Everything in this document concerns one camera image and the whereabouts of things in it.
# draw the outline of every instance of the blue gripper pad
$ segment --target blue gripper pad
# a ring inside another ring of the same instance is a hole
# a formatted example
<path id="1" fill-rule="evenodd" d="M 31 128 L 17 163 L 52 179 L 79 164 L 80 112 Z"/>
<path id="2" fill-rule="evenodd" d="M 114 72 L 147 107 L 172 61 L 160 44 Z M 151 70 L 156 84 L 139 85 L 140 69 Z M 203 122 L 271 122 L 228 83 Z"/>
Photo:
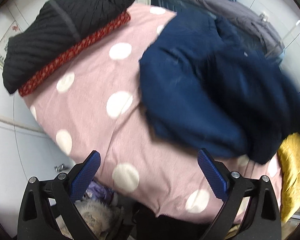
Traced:
<path id="1" fill-rule="evenodd" d="M 100 153 L 94 151 L 88 160 L 84 162 L 84 166 L 78 175 L 74 178 L 70 187 L 70 200 L 74 203 L 80 200 L 86 192 L 90 182 L 94 178 L 101 165 Z"/>
<path id="2" fill-rule="evenodd" d="M 198 164 L 206 177 L 213 193 L 223 202 L 228 199 L 228 186 L 209 156 L 201 149 L 198 152 Z"/>

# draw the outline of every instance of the navy blue jacket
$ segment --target navy blue jacket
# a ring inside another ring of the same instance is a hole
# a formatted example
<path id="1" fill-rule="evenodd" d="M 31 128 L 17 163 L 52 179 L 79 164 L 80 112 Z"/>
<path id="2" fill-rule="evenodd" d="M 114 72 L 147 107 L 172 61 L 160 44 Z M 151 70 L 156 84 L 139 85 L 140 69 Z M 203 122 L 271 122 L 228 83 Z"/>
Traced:
<path id="1" fill-rule="evenodd" d="M 245 51 L 234 27 L 177 14 L 140 60 L 140 86 L 156 134 L 214 156 L 260 164 L 300 133 L 300 95 L 262 52 Z"/>

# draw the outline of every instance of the red patterned trim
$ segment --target red patterned trim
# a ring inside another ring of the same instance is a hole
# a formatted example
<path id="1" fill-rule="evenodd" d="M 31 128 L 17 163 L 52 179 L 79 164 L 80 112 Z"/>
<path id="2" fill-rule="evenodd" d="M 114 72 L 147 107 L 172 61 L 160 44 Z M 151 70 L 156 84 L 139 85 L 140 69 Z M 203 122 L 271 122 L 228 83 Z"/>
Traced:
<path id="1" fill-rule="evenodd" d="M 37 71 L 32 78 L 30 78 L 25 84 L 18 89 L 19 95 L 24 97 L 31 94 L 48 76 L 50 76 L 55 70 L 67 63 L 69 60 L 77 56 L 88 46 L 101 40 L 104 36 L 108 35 L 113 30 L 117 29 L 121 25 L 129 22 L 131 19 L 127 11 L 120 14 L 116 19 L 109 22 L 106 26 L 102 27 L 98 31 L 90 34 L 81 42 L 75 44 L 66 52 L 61 53 L 55 60 L 45 65 L 41 70 Z"/>

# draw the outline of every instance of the metal hook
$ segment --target metal hook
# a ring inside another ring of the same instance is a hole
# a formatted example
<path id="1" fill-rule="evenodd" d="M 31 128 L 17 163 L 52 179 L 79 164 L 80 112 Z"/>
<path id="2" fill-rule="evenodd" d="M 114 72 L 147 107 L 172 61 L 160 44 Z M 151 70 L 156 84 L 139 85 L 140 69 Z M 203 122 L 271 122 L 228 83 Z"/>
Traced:
<path id="1" fill-rule="evenodd" d="M 59 173 L 60 171 L 67 170 L 67 169 L 68 169 L 68 167 L 64 163 L 62 163 L 59 166 L 54 167 L 54 170 L 56 171 L 56 173 Z"/>
<path id="2" fill-rule="evenodd" d="M 269 51 L 269 52 L 266 54 L 265 57 L 268 57 L 268 56 L 275 50 L 276 47 L 278 47 L 279 45 L 281 45 L 282 42 L 283 42 L 283 40 L 286 39 L 286 38 L 288 37 L 288 35 L 289 35 L 290 33 L 292 33 L 292 31 L 293 31 L 299 24 L 300 24 L 300 20 L 298 20 L 298 21 L 296 22 L 296 24 L 291 28 L 291 30 L 288 31 L 288 33 L 287 33 L 287 34 L 286 34 L 286 35 L 278 42 L 278 44 L 277 44 L 271 51 Z"/>

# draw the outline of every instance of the yellow satin fabric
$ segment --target yellow satin fabric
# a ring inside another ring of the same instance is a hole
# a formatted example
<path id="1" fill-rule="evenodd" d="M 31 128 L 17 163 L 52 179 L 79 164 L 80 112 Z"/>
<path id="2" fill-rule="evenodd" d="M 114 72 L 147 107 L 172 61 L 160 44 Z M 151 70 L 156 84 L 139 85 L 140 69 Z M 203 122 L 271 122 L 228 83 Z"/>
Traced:
<path id="1" fill-rule="evenodd" d="M 300 207 L 300 135 L 289 135 L 280 145 L 277 155 L 281 164 L 281 221 L 288 219 Z"/>

